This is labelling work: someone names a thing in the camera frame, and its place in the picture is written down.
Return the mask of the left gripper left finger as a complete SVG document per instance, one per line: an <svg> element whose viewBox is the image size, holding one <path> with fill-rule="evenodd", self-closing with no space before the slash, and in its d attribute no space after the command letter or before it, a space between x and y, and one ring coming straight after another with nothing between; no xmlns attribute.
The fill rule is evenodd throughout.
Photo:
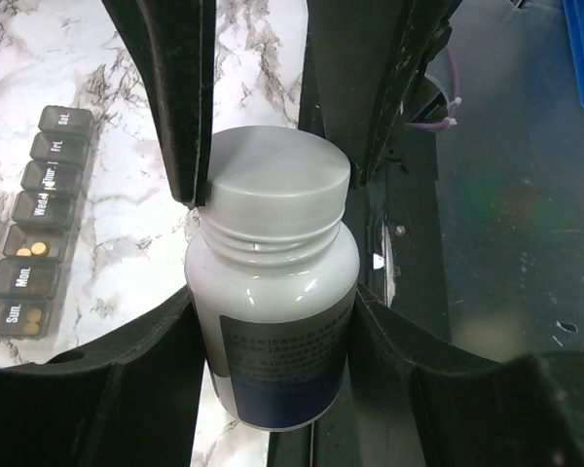
<svg viewBox="0 0 584 467"><path fill-rule="evenodd" d="M187 466L203 366L182 288L45 364L0 369L0 466Z"/></svg>

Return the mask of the grey weekly pill organizer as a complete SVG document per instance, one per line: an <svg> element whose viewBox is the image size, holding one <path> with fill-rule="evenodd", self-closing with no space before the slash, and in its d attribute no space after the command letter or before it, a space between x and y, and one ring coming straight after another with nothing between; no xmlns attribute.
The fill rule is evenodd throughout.
<svg viewBox="0 0 584 467"><path fill-rule="evenodd" d="M0 258L0 339L39 340L62 314L95 142L92 111L46 106Z"/></svg>

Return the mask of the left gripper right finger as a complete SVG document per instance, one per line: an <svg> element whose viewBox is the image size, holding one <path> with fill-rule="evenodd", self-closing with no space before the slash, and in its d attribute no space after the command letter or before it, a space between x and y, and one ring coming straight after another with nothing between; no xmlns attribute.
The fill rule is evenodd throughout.
<svg viewBox="0 0 584 467"><path fill-rule="evenodd" d="M348 367L366 466L584 466L584 351L496 363L359 287Z"/></svg>

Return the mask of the white pill bottle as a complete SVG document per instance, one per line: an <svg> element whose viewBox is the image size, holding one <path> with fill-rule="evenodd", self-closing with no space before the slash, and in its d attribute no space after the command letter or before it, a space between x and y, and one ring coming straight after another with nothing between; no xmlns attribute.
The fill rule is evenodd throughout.
<svg viewBox="0 0 584 467"><path fill-rule="evenodd" d="M185 276L215 393L246 425L303 427L340 391L360 268L349 178L344 153L305 131L213 136Z"/></svg>

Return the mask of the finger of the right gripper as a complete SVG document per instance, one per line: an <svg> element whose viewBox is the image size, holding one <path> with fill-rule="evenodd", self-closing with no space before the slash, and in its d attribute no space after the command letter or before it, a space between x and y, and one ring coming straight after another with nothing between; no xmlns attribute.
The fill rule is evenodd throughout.
<svg viewBox="0 0 584 467"><path fill-rule="evenodd" d="M403 125L427 64L446 47L448 0L310 1L308 33L328 141L348 157L350 185L366 186Z"/></svg>
<svg viewBox="0 0 584 467"><path fill-rule="evenodd" d="M104 0L151 109L173 198L205 204L212 125L216 3Z"/></svg>

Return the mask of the black front rail frame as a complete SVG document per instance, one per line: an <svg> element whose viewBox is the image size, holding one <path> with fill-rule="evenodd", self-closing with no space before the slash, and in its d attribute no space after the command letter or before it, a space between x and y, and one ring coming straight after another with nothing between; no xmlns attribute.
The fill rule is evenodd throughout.
<svg viewBox="0 0 584 467"><path fill-rule="evenodd" d="M271 466L437 466L419 386L450 339L437 202L436 136L447 96L420 71L372 181L352 192L346 222L360 250L343 387L325 416L269 439Z"/></svg>

